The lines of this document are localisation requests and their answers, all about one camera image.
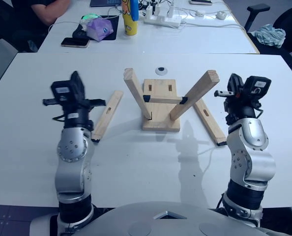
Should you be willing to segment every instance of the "white table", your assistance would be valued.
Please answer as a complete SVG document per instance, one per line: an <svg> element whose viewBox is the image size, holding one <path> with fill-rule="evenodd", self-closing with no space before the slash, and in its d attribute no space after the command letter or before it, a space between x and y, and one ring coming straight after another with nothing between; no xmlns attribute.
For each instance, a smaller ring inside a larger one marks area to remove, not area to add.
<svg viewBox="0 0 292 236"><path fill-rule="evenodd" d="M166 76L155 74L164 66ZM111 54L17 54L0 81L0 204L56 207L54 186L56 146L62 123L60 106L42 105L52 98L53 81L68 80L74 70L85 84L87 98L109 100L114 90L124 96L92 158L92 198L98 207L118 207L143 201L175 201L215 207L227 189L231 154L215 147L194 109L181 116L179 133L141 130L141 110L123 81L133 67L138 79L176 79L184 95L208 69L220 83L204 101L227 133L223 98L231 73L244 80L264 76L272 80L261 99L264 129L277 172L265 192L263 207L292 206L292 71L280 56L195 54L135 54L122 59ZM94 108L97 120L104 110Z"/></svg>
<svg viewBox="0 0 292 236"><path fill-rule="evenodd" d="M89 0L73 0L67 12L57 19L57 22L79 22L82 16L89 13L107 15L110 7L89 7ZM222 3L214 3L212 6L192 5L187 0L175 0L175 6L180 8L190 8L204 10L205 12L217 12L228 10ZM169 7L166 3L162 4L163 12L167 12ZM175 11L183 18L186 13ZM210 16L192 17L188 16L185 21L200 25L227 25L237 24L235 18L227 11L228 17L221 21ZM117 15L113 9L110 14ZM54 25L46 37L39 52L46 53L71 53L71 52L95 52L95 53L259 53L252 41L243 30L236 28L210 28L210 27L184 27L177 30L168 27L144 24L140 17L138 33L128 36L124 31L123 18L120 16L117 38L114 41L91 41L86 49L66 48L60 44L65 37L72 37L77 24L62 23Z"/></svg>

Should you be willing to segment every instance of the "power strip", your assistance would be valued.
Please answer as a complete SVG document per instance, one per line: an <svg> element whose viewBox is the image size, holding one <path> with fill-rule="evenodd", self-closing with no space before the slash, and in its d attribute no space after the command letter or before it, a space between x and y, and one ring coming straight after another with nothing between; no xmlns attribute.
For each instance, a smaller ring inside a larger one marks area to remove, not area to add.
<svg viewBox="0 0 292 236"><path fill-rule="evenodd" d="M182 17L178 15L174 15L172 17L146 15L144 18L144 23L146 24L175 27L175 28L180 27L181 21L182 21Z"/></svg>

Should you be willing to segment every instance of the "office chair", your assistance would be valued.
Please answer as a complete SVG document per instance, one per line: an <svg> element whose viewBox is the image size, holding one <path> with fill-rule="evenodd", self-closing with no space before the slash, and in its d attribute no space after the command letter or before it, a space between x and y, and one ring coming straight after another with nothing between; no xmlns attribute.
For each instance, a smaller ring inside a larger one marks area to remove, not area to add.
<svg viewBox="0 0 292 236"><path fill-rule="evenodd" d="M39 48L46 34L32 31L22 26L14 9L0 0L0 39L4 39L19 52L32 52L28 41Z"/></svg>
<svg viewBox="0 0 292 236"><path fill-rule="evenodd" d="M266 4L249 6L247 10L250 11L250 16L244 26L245 30L248 31L250 29L257 14L259 14L260 12L268 11L269 9L270 6ZM250 39L255 44L255 46L257 47L261 54L281 55L282 58L287 63L287 65L292 69L292 56L290 55L290 53L292 53L292 8L281 14L277 18L273 26L276 29L283 29L286 32L286 39L281 48L261 44L256 39L256 37L254 37L250 33L248 33L248 36L250 37Z"/></svg>

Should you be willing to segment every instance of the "person's arm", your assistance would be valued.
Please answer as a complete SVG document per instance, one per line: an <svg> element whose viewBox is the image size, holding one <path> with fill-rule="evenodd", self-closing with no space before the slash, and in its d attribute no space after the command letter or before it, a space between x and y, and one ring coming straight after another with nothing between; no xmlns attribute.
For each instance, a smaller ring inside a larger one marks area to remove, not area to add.
<svg viewBox="0 0 292 236"><path fill-rule="evenodd" d="M47 6L42 4L34 4L31 5L31 8L42 23L50 26L58 17L66 12L69 4L70 0L56 0Z"/></svg>

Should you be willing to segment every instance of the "laptop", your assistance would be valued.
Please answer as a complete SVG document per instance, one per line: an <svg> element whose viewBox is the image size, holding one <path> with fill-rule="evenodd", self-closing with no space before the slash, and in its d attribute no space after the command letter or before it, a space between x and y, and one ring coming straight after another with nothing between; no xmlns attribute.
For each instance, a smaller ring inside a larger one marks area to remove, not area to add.
<svg viewBox="0 0 292 236"><path fill-rule="evenodd" d="M122 0L91 0L90 7L95 6L121 6Z"/></svg>

